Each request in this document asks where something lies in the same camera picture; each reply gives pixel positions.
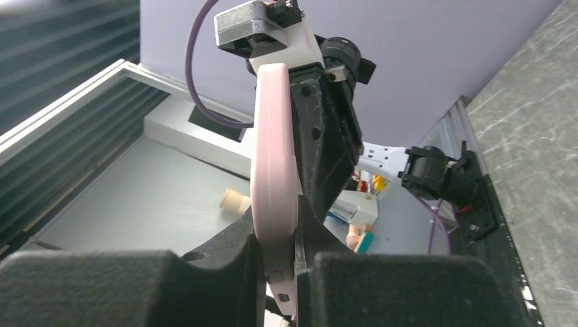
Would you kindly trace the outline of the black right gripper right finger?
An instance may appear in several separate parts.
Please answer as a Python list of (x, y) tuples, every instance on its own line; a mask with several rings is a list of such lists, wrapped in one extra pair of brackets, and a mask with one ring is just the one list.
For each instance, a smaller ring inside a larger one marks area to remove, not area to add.
[(355, 254), (299, 197), (298, 326), (527, 326), (518, 291), (468, 256)]

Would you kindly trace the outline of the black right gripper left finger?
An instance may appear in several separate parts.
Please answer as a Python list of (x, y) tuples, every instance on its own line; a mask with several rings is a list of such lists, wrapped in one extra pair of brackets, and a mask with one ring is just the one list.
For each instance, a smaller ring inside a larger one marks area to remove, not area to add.
[(2, 326), (262, 326), (252, 216), (183, 256), (19, 251), (1, 263)]

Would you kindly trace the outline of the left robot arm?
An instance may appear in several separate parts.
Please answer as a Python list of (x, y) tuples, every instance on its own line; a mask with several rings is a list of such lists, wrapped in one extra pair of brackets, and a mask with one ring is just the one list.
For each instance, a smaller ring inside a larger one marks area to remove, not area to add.
[(427, 200), (468, 207), (478, 193), (472, 158), (434, 146), (393, 148), (361, 140), (352, 105), (357, 84), (376, 65), (347, 39), (317, 37), (314, 49), (253, 64), (257, 77), (256, 152), (251, 164), (252, 217), (259, 228), (293, 230), (299, 198), (324, 216), (359, 167)]

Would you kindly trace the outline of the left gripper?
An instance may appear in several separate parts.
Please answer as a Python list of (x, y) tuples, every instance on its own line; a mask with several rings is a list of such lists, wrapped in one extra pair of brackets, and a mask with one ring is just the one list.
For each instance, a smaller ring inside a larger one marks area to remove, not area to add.
[(289, 35), (282, 48), (250, 58), (246, 65), (255, 76), (284, 74), (290, 81), (301, 187), (322, 221), (363, 151), (348, 84), (369, 84), (376, 64), (346, 37)]

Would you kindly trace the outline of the phone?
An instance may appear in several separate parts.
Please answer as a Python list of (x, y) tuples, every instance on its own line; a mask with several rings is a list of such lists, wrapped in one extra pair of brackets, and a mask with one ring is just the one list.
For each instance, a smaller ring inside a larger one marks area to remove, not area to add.
[(254, 113), (256, 145), (250, 168), (250, 198), (255, 235), (275, 302), (284, 315), (296, 315), (294, 234), (301, 187), (286, 64), (258, 68)]

